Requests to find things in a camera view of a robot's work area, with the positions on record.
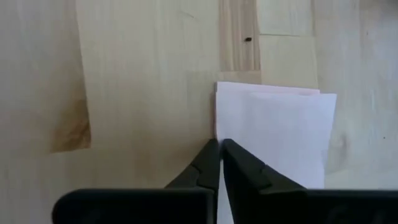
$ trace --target brown stain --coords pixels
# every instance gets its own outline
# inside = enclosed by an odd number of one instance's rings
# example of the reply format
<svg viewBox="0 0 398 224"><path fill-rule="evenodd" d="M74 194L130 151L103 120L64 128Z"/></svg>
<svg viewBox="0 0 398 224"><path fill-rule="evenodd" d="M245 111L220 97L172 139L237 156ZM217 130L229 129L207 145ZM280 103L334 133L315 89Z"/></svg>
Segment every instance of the brown stain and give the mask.
<svg viewBox="0 0 398 224"><path fill-rule="evenodd" d="M87 101L75 100L62 116L55 130L52 152L89 148L91 144Z"/></svg>

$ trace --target paper stack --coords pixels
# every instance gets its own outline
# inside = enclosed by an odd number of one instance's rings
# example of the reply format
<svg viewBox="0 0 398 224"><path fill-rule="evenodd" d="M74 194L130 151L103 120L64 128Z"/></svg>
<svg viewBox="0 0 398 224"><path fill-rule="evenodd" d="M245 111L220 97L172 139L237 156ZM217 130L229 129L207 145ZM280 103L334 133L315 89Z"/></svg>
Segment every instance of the paper stack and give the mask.
<svg viewBox="0 0 398 224"><path fill-rule="evenodd" d="M233 139L286 177L324 188L336 105L319 90L218 82L216 135ZM221 165L219 223L233 223Z"/></svg>

